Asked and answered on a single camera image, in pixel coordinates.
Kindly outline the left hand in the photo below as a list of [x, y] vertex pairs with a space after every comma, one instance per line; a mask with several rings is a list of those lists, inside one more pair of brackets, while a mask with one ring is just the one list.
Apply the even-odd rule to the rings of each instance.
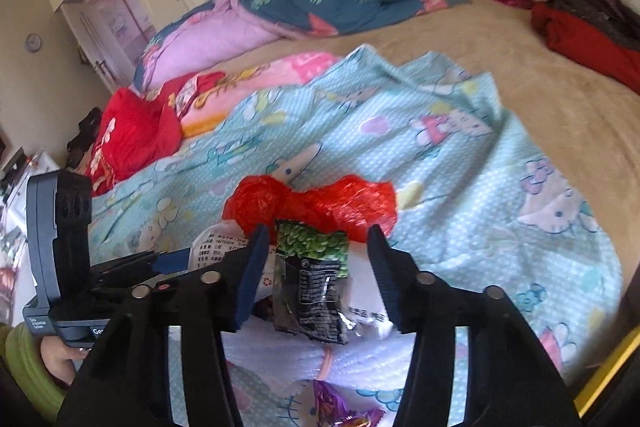
[[74, 363], [84, 361], [88, 354], [89, 350], [67, 346], [58, 336], [44, 336], [40, 340], [40, 357], [44, 367], [65, 386], [73, 384], [76, 374]]

